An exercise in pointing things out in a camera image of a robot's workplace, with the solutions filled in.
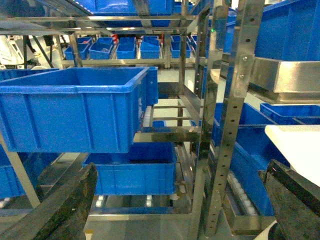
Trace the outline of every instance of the blue plastic bin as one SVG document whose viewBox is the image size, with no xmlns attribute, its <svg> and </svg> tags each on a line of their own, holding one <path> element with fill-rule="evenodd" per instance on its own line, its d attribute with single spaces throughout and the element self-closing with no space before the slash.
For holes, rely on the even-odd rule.
<svg viewBox="0 0 320 240">
<path fill-rule="evenodd" d="M 159 98 L 158 94 L 158 67 L 151 66 L 146 75 L 146 105 L 157 104 Z"/>
<path fill-rule="evenodd" d="M 59 68 L 41 69 L 41 70 L 31 70 L 31 69 L 6 69 L 0 70 L 0 81 L 20 78 L 33 74 L 46 73 L 51 71 L 57 71 Z"/>
<path fill-rule="evenodd" d="M 320 61 L 320 0 L 285 0 L 264 8 L 255 55 L 284 61 Z M 235 22 L 229 25 L 232 41 Z M 231 47 L 225 48 L 229 53 Z"/>
<path fill-rule="evenodd" d="M 160 57 L 160 44 L 158 39 L 146 38 L 140 46 L 142 59 L 158 59 Z"/>
<path fill-rule="evenodd" d="M 293 118 L 319 117 L 320 106 L 317 105 L 278 105 L 260 104 L 260 111 L 279 125 L 294 125 Z"/>
<path fill-rule="evenodd" d="M 114 154 L 106 153 L 92 153 L 82 163 L 83 166 L 95 163 L 96 195 L 170 195 L 175 192 L 177 156 L 173 143 L 134 143 L 129 153 L 121 157 L 128 163 L 114 164 Z"/>
<path fill-rule="evenodd" d="M 88 53 L 89 53 L 89 48 L 90 48 L 89 44 L 78 44 L 78 50 L 79 50 L 79 53 L 80 53 L 80 58 L 82 60 L 86 60 L 87 59 L 87 56 L 88 56 Z M 74 59 L 73 49 L 72 49 L 71 46 L 69 46 L 64 51 L 64 54 L 65 54 L 65 59 L 66 60 L 73 60 Z"/>
<path fill-rule="evenodd" d="M 274 211 L 258 171 L 265 171 L 271 159 L 289 166 L 288 161 L 265 134 L 264 127 L 239 128 L 230 170 L 264 216 L 273 216 Z"/>
<path fill-rule="evenodd" d="M 143 36 L 142 41 L 146 41 L 146 40 L 149 40 L 149 39 L 159 40 L 159 37 L 158 36 Z"/>
<path fill-rule="evenodd" d="M 119 44 L 116 49 L 116 56 L 118 59 L 135 59 L 136 58 L 136 44 Z"/>
<path fill-rule="evenodd" d="M 180 35 L 173 35 L 171 36 L 171 42 L 180 42 L 181 41 L 181 36 Z M 191 44 L 191 40 L 188 36 L 186 36 L 186 41 Z"/>
<path fill-rule="evenodd" d="M 136 7 L 132 0 L 77 0 L 95 14 L 137 14 Z M 151 14 L 172 14 L 174 0 L 149 0 Z"/>
<path fill-rule="evenodd" d="M 293 124 L 320 125 L 320 117 L 294 117 Z"/>
<path fill-rule="evenodd" d="M 136 40 L 135 37 L 120 37 L 119 44 L 136 44 Z"/>
<path fill-rule="evenodd" d="M 182 4 L 180 1 L 174 2 L 174 9 L 173 9 L 174 14 L 181 14 L 181 11 L 182 11 L 181 5 Z M 190 12 L 193 7 L 194 7 L 194 5 L 192 4 L 192 2 L 189 2 L 188 3 L 188 12 Z"/>
<path fill-rule="evenodd" d="M 89 48 L 90 59 L 110 59 L 114 45 L 95 42 Z"/>
<path fill-rule="evenodd" d="M 224 53 L 231 53 L 232 43 L 234 41 L 235 26 L 236 26 L 235 21 L 229 22 L 226 25 L 225 42 L 223 47 Z"/>
<path fill-rule="evenodd" d="M 19 153 L 19 156 L 32 184 L 36 186 L 39 175 L 52 161 L 59 156 L 59 154 Z M 26 194 L 1 145 L 0 183 L 0 199 L 18 197 Z"/>
<path fill-rule="evenodd" d="M 0 82 L 8 149 L 127 153 L 146 109 L 148 70 L 82 67 Z"/>
<path fill-rule="evenodd" d="M 173 41 L 171 42 L 171 55 L 173 59 L 180 58 L 180 42 Z M 186 58 L 190 58 L 191 48 L 189 43 L 186 43 Z"/>
<path fill-rule="evenodd" d="M 214 124 L 212 130 L 212 139 L 216 146 L 220 145 L 222 132 L 220 128 L 223 103 L 215 105 Z M 259 112 L 248 103 L 243 104 L 239 127 L 265 127 L 266 125 L 275 125 L 276 123 L 270 118 Z"/>
<path fill-rule="evenodd" d="M 92 45 L 92 37 L 86 36 L 86 37 L 79 37 L 76 39 L 76 42 L 78 44 L 89 44 Z"/>
<path fill-rule="evenodd" d="M 102 43 L 102 44 L 114 44 L 114 40 L 112 37 L 99 37 L 96 40 L 96 43 Z"/>
</svg>

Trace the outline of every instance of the gray floor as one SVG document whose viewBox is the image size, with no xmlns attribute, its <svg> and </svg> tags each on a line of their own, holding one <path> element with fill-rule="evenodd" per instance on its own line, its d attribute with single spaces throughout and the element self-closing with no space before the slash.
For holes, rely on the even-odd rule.
<svg viewBox="0 0 320 240">
<path fill-rule="evenodd" d="M 43 39 L 39 39 L 40 43 L 45 46 Z M 39 52 L 38 47 L 33 43 L 33 47 Z M 45 58 L 41 55 L 37 57 L 39 62 L 49 68 Z M 53 51 L 53 65 L 56 68 L 61 68 L 61 62 L 58 50 Z M 185 74 L 185 84 L 191 90 L 194 86 L 195 71 L 187 69 Z M 178 69 L 159 70 L 159 82 L 177 82 L 179 78 Z M 221 80 L 218 89 L 218 102 L 222 102 L 225 89 L 225 81 Z M 246 102 L 250 103 L 255 108 L 259 108 L 260 100 L 248 94 Z M 177 104 L 176 99 L 160 99 L 158 105 L 173 105 Z M 155 109 L 154 116 L 172 116 L 178 115 L 176 109 Z M 184 125 L 189 125 L 189 121 L 184 121 Z M 176 126 L 174 121 L 167 121 L 167 126 Z M 188 235 L 188 221 L 169 221 L 169 220 L 148 220 L 148 221 L 105 221 L 105 222 L 89 222 L 86 225 L 87 230 L 97 229 L 94 231 L 92 240 L 186 240 Z M 226 218 L 223 213 L 219 216 L 219 227 L 215 237 L 206 238 L 203 233 L 200 235 L 200 240 L 251 240 L 253 236 L 233 236 L 230 232 Z"/>
</svg>

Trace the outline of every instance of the white tabletop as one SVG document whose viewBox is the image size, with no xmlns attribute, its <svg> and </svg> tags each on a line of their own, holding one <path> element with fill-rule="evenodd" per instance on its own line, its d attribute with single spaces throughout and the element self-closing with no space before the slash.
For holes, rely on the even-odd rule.
<svg viewBox="0 0 320 240">
<path fill-rule="evenodd" d="M 320 125 L 268 125 L 265 133 L 297 173 L 320 187 Z"/>
</svg>

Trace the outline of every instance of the metal shelving frame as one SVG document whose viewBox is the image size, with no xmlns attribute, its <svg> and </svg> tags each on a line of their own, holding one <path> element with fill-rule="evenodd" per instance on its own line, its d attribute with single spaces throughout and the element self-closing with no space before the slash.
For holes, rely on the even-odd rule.
<svg viewBox="0 0 320 240">
<path fill-rule="evenodd" d="M 271 63 L 270 69 L 277 65 L 281 68 L 281 64 L 294 68 L 290 75 L 286 76 L 287 80 L 294 78 L 295 73 L 300 73 L 300 76 L 306 78 L 307 76 L 319 75 L 319 62 L 284 62 L 272 59 L 259 59 L 255 57 L 256 41 L 259 33 L 264 0 L 240 0 L 238 5 L 238 14 L 236 18 L 235 34 L 231 54 L 223 54 L 222 49 L 216 45 L 218 21 L 227 23 L 229 6 L 224 0 L 215 0 L 213 6 L 206 6 L 198 16 L 189 16 L 188 1 L 182 1 L 182 15 L 172 16 L 149 16 L 148 5 L 144 0 L 135 0 L 135 5 L 138 7 L 139 16 L 81 16 L 81 17 L 16 17 L 16 18 L 2 18 L 2 21 L 13 21 L 22 23 L 33 23 L 24 29 L 6 29 L 0 30 L 0 34 L 11 35 L 26 35 L 32 32 L 33 35 L 58 35 L 69 33 L 70 44 L 74 50 L 74 62 L 65 61 L 64 66 L 105 66 L 105 65 L 157 65 L 163 64 L 169 68 L 171 64 L 177 63 L 177 60 L 171 59 L 169 54 L 164 54 L 163 59 L 129 59 L 129 60 L 106 60 L 106 61 L 92 61 L 81 60 L 77 47 L 77 35 L 79 34 L 107 34 L 107 33 L 134 33 L 137 31 L 145 31 L 146 34 L 164 34 L 164 52 L 170 52 L 170 35 L 181 35 L 181 55 L 178 60 L 179 63 L 179 81 L 178 82 L 161 82 L 158 84 L 159 93 L 167 94 L 169 98 L 179 99 L 178 105 L 172 106 L 155 106 L 154 109 L 178 109 L 178 115 L 175 117 L 160 117 L 152 120 L 175 120 L 176 127 L 142 127 L 134 137 L 135 142 L 176 142 L 177 156 L 179 159 L 179 167 L 181 169 L 185 182 L 186 192 L 188 196 L 189 206 L 187 212 L 169 213 L 158 212 L 158 208 L 148 208 L 149 211 L 143 214 L 124 213 L 114 209 L 92 207 L 88 217 L 88 222 L 96 221 L 128 221 L 128 220 L 189 220 L 188 239 L 196 240 L 199 232 L 204 229 L 206 236 L 214 236 L 217 230 L 219 213 L 224 208 L 225 215 L 229 221 L 231 230 L 234 233 L 256 234 L 267 227 L 273 220 L 273 217 L 265 216 L 249 216 L 239 215 L 235 210 L 234 201 L 228 194 L 228 174 L 232 154 L 236 142 L 236 136 L 239 128 L 240 116 L 244 104 L 244 100 L 248 91 L 251 91 L 252 86 L 250 82 L 257 83 L 261 79 L 260 76 L 254 76 L 253 73 L 258 73 L 262 70 L 263 63 Z M 212 8 L 212 26 L 210 34 L 208 34 L 208 15 Z M 143 27 L 118 27 L 110 28 L 103 27 L 99 22 L 103 21 L 142 21 Z M 168 27 L 151 27 L 151 20 L 171 20 Z M 195 63 L 195 83 L 194 91 L 190 91 L 185 86 L 185 68 L 186 63 L 186 44 L 187 44 L 187 26 L 192 21 L 198 21 L 198 48 L 196 50 Z M 51 23 L 54 26 L 55 22 L 65 24 L 69 23 L 95 23 L 95 26 L 76 26 L 56 29 L 41 27 L 41 23 Z M 210 37 L 209 57 L 205 59 L 206 55 L 206 38 Z M 202 96 L 204 67 L 207 67 L 205 96 Z M 278 72 L 272 72 L 268 76 L 270 78 L 280 78 Z M 226 78 L 226 88 L 224 93 L 223 111 L 221 118 L 222 139 L 219 147 L 215 147 L 211 139 L 212 129 L 214 124 L 215 108 L 217 101 L 217 91 L 221 76 Z M 269 92 L 275 92 L 274 89 L 269 89 Z M 320 103 L 320 90 L 303 96 L 294 96 L 294 101 L 283 101 L 283 96 L 278 98 L 271 97 L 270 93 L 266 91 L 259 93 L 261 98 L 270 100 L 270 102 L 278 103 Z M 197 126 L 183 126 L 183 120 L 193 120 Z M 186 148 L 182 142 L 192 142 L 193 153 L 189 156 Z M 8 152 L 5 143 L 1 142 L 10 159 L 10 162 L 19 177 L 26 195 L 31 202 L 32 207 L 36 207 L 39 203 L 39 193 L 32 187 L 31 182 L 26 174 L 26 171 L 21 164 L 17 153 Z M 59 186 L 67 177 L 78 168 L 81 168 L 81 162 L 86 157 L 85 153 L 81 153 L 73 162 L 73 164 L 65 171 L 65 173 L 57 181 Z M 11 215 L 0 217 L 0 222 L 18 220 L 27 214 L 27 210 L 12 211 Z"/>
</svg>

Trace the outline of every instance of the flow rack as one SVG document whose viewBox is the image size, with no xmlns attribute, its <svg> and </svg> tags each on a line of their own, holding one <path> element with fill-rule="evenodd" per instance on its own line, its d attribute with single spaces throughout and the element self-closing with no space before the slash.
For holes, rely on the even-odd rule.
<svg viewBox="0 0 320 240">
<path fill-rule="evenodd" d="M 130 221 L 130 220 L 188 220 L 188 239 L 196 240 L 199 232 L 206 236 L 214 236 L 218 218 L 222 209 L 234 234 L 258 234 L 275 218 L 273 216 L 250 215 L 242 209 L 241 200 L 234 193 L 230 181 L 229 168 L 235 147 L 240 116 L 247 92 L 271 104 L 320 104 L 320 62 L 281 61 L 255 57 L 255 48 L 260 29 L 265 0 L 240 0 L 236 17 L 236 28 L 231 54 L 224 54 L 223 48 L 216 44 L 218 24 L 227 23 L 229 6 L 226 1 L 213 1 L 207 4 L 197 16 L 188 15 L 188 1 L 182 0 L 181 15 L 149 16 L 145 10 L 148 4 L 144 0 L 135 0 L 138 16 L 92 16 L 75 17 L 10 17 L 1 18 L 1 22 L 17 23 L 23 28 L 2 28 L 1 35 L 62 35 L 69 34 L 70 45 L 74 52 L 74 61 L 62 61 L 68 66 L 106 66 L 106 65 L 165 65 L 179 64 L 178 82 L 160 82 L 159 93 L 169 98 L 178 99 L 178 105 L 154 106 L 151 110 L 150 123 L 153 120 L 175 120 L 176 127 L 142 127 L 134 136 L 134 142 L 175 142 L 177 152 L 176 184 L 185 188 L 177 188 L 179 200 L 169 200 L 168 196 L 146 196 L 144 206 L 104 207 L 108 197 L 95 197 L 88 217 L 90 229 L 98 221 Z M 211 31 L 208 35 L 208 21 L 212 10 Z M 170 20 L 167 27 L 152 27 L 151 21 Z M 105 21 L 141 21 L 142 27 L 108 27 Z M 194 60 L 186 59 L 187 27 L 197 21 L 197 42 Z M 162 59 L 110 59 L 81 60 L 77 35 L 164 34 Z M 180 58 L 171 59 L 171 35 L 180 35 Z M 206 39 L 210 38 L 209 56 L 206 60 Z M 194 91 L 185 86 L 185 69 L 187 63 L 195 64 Z M 207 68 L 205 95 L 202 98 L 203 77 Z M 217 101 L 218 85 L 221 78 L 226 79 L 223 114 L 220 125 L 223 126 L 220 146 L 215 146 L 211 133 Z M 154 109 L 177 109 L 177 116 L 153 117 Z M 183 126 L 183 120 L 192 120 L 196 126 Z M 192 147 L 186 149 L 182 142 L 191 142 Z M 32 186 L 26 171 L 16 152 L 8 152 L 1 141 L 8 158 L 21 181 L 24 191 L 35 208 L 41 202 L 39 193 Z M 68 166 L 64 174 L 57 178 L 51 186 L 54 191 L 72 173 L 81 168 L 86 153 L 80 153 Z M 11 210 L 0 217 L 0 222 L 17 221 L 31 209 Z"/>
</svg>

